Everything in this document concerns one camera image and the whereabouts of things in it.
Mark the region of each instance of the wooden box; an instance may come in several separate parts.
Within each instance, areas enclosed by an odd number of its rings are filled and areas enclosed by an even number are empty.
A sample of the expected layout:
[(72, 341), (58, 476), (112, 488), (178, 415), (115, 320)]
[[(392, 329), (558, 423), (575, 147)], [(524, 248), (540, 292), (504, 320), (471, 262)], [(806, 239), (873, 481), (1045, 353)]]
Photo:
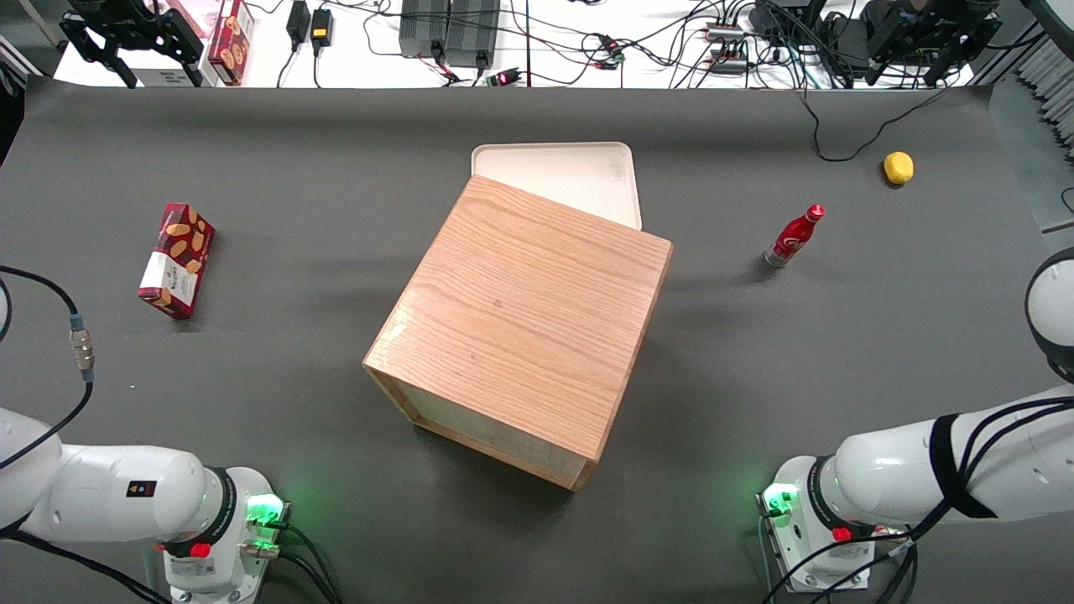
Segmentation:
[(671, 247), (474, 176), (363, 365), (418, 426), (577, 491)]

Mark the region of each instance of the red cookie box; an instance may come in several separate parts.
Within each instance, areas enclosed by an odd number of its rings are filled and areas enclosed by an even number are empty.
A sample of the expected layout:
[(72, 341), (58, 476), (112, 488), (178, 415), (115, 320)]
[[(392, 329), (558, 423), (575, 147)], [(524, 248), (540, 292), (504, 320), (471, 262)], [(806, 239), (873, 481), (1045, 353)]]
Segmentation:
[(223, 0), (216, 33), (209, 45), (208, 62), (226, 86), (243, 83), (246, 61), (250, 56), (253, 17), (243, 0)]
[(216, 229), (186, 203), (169, 203), (157, 246), (142, 274), (137, 297), (174, 319), (189, 319), (198, 303)]

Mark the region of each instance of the lemon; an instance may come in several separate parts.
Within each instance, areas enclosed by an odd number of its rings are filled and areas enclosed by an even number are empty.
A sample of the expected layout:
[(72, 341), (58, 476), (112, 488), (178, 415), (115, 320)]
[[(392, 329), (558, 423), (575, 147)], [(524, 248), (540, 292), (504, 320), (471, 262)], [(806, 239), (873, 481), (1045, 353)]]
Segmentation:
[(884, 173), (892, 185), (904, 185), (914, 177), (914, 160), (903, 152), (884, 158)]

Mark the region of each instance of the gray mat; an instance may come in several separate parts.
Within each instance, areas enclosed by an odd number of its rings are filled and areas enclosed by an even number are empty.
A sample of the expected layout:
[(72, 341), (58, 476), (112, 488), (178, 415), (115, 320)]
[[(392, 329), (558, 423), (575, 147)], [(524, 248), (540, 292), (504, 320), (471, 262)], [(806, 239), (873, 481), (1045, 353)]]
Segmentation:
[[(261, 470), (348, 602), (758, 602), (753, 493), (785, 459), (1057, 383), (1021, 311), (1046, 250), (987, 96), (952, 90), (828, 164), (795, 94), (38, 82), (0, 170), (0, 259), (67, 287), (93, 332), (98, 390), (67, 442)], [(832, 155), (924, 98), (810, 94)], [(411, 427), (360, 363), (474, 147), (599, 140), (633, 148), (645, 230), (676, 256), (603, 463), (569, 495)], [(897, 148), (918, 167), (901, 190), (877, 173)], [(190, 322), (135, 297), (168, 201), (219, 230)], [(829, 211), (814, 241), (763, 270), (760, 251), (814, 202)], [(55, 421), (81, 388), (63, 308), (10, 286), (3, 404)], [(1061, 601), (1072, 538), (1062, 519), (941, 527), (914, 602)], [(144, 576), (130, 545), (78, 549)], [(263, 602), (313, 602), (307, 585), (277, 564)], [(11, 544), (0, 599), (133, 601)]]

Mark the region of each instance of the coca-cola bottle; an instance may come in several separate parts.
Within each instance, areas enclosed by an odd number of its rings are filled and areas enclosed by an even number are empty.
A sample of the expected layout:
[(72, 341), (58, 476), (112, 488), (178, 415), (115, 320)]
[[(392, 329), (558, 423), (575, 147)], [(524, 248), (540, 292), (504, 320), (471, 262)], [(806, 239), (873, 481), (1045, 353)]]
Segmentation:
[(806, 245), (806, 242), (813, 236), (813, 229), (817, 220), (824, 218), (824, 206), (821, 204), (811, 205), (806, 214), (795, 218), (789, 225), (783, 228), (783, 232), (765, 251), (765, 260), (773, 267), (784, 267), (790, 258)]

